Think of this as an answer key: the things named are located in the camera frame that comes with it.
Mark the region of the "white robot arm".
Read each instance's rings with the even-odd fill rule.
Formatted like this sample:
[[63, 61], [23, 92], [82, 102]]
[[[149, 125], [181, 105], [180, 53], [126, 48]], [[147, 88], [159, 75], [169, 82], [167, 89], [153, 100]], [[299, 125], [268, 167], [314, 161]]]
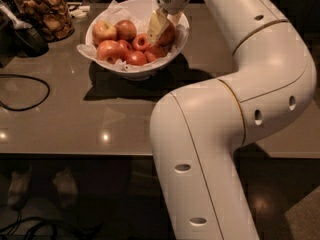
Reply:
[[301, 115], [316, 67], [271, 1], [204, 1], [237, 70], [159, 100], [150, 120], [153, 158], [176, 240], [259, 240], [233, 153]]

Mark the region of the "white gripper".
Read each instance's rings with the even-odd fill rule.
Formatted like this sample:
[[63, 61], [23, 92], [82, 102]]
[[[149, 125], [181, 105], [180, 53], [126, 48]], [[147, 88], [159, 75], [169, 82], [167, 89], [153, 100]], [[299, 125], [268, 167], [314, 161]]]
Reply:
[[170, 24], [168, 14], [176, 15], [184, 10], [190, 0], [156, 0], [159, 8], [150, 16], [147, 39], [155, 44]]

